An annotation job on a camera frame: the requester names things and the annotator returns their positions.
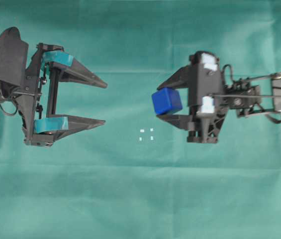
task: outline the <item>teal fabric surface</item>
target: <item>teal fabric surface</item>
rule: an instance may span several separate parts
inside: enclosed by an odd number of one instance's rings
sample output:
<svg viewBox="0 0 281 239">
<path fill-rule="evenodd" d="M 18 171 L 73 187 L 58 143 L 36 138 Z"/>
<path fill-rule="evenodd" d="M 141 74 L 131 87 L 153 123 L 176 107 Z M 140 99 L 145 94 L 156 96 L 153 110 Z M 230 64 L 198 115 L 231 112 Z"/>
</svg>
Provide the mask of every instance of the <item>teal fabric surface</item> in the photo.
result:
<svg viewBox="0 0 281 239">
<path fill-rule="evenodd" d="M 28 62 L 62 45 L 108 88 L 60 84 L 58 114 L 106 124 L 51 148 L 0 112 L 1 239 L 281 239 L 281 124 L 230 111 L 218 144 L 190 144 L 151 102 L 198 50 L 236 78 L 281 71 L 281 0 L 0 0 L 11 26 Z"/>
</svg>

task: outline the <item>metal rod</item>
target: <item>metal rod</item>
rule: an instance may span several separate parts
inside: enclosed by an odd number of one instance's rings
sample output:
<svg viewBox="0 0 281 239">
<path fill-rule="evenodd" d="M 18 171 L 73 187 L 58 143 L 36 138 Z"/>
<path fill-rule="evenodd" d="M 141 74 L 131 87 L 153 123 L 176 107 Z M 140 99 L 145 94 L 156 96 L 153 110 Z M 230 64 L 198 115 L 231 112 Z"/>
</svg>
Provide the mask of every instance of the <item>metal rod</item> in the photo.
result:
<svg viewBox="0 0 281 239">
<path fill-rule="evenodd" d="M 47 101 L 46 117 L 55 115 L 56 112 L 56 102 L 57 102 L 57 90 L 59 86 L 59 74 L 60 70 L 54 68 L 50 72 L 50 89 L 49 89 L 49 98 Z"/>
<path fill-rule="evenodd" d="M 211 94 L 210 96 L 219 97 L 219 98 L 281 98 L 281 96 L 268 96 L 268 95 L 247 96 L 247 95 L 217 95 L 217 94 Z"/>
<path fill-rule="evenodd" d="M 21 92 L 21 91 L 14 91 L 13 94 L 26 95 L 26 96 L 35 96 L 35 93 Z"/>
<path fill-rule="evenodd" d="M 259 81 L 259 80 L 267 80 L 270 79 L 271 75 L 267 75 L 267 76 L 257 76 L 257 77 L 253 77 L 253 78 L 247 78 L 242 80 L 243 82 L 251 82 L 251 81 Z"/>
</svg>

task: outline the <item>bolt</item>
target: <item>bolt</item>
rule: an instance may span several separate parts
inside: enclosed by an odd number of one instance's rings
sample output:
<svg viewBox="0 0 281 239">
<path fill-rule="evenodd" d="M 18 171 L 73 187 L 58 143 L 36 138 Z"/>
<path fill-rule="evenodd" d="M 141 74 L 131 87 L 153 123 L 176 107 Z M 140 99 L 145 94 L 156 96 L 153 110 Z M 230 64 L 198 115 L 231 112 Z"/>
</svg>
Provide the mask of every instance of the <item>bolt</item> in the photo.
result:
<svg viewBox="0 0 281 239">
<path fill-rule="evenodd" d="M 46 82 L 47 82 L 46 78 L 41 78 L 41 82 L 42 82 L 43 85 L 45 85 Z"/>
<path fill-rule="evenodd" d="M 241 98 L 235 98 L 233 103 L 236 106 L 240 106 L 242 104 L 242 100 L 241 100 Z"/>
</svg>

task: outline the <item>black cable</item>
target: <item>black cable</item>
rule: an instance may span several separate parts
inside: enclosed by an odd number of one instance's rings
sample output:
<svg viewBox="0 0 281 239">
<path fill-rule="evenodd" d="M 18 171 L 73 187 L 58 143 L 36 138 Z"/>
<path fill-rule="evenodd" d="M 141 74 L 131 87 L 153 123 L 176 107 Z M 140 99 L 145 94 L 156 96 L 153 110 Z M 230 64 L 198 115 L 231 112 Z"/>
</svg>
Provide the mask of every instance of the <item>black cable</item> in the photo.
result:
<svg viewBox="0 0 281 239">
<path fill-rule="evenodd" d="M 6 116 L 14 116 L 14 115 L 16 115 L 16 113 L 17 113 L 16 102 L 14 102 L 14 99 L 13 99 L 13 98 L 12 98 L 11 102 L 12 102 L 12 104 L 15 106 L 15 111 L 14 111 L 13 113 L 8 113 L 8 112 L 6 112 L 6 111 L 3 109 L 2 105 L 0 104 L 0 109 L 2 110 L 2 112 L 3 112 Z"/>
<path fill-rule="evenodd" d="M 222 67 L 222 72 L 223 72 L 223 77 L 225 80 L 225 68 L 229 67 L 230 68 L 230 79 L 233 83 L 235 83 L 234 79 L 233 79 L 233 67 L 231 64 L 226 64 Z"/>
<path fill-rule="evenodd" d="M 265 115 L 266 116 L 266 118 L 268 118 L 271 122 L 273 122 L 273 123 L 276 123 L 276 124 L 279 124 L 279 123 L 281 123 L 281 119 L 276 119 L 276 118 L 274 118 L 274 117 L 272 117 L 272 116 L 270 116 L 270 115 Z"/>
</svg>

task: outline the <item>blue block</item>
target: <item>blue block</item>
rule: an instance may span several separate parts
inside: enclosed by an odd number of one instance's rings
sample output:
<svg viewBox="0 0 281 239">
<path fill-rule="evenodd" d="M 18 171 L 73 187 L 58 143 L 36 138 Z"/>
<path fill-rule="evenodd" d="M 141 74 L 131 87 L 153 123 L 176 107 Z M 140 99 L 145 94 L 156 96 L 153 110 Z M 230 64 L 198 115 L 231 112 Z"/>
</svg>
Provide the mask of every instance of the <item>blue block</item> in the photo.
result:
<svg viewBox="0 0 281 239">
<path fill-rule="evenodd" d="M 179 92 L 171 88 L 162 88 L 152 94 L 155 112 L 158 115 L 173 114 L 182 110 Z"/>
</svg>

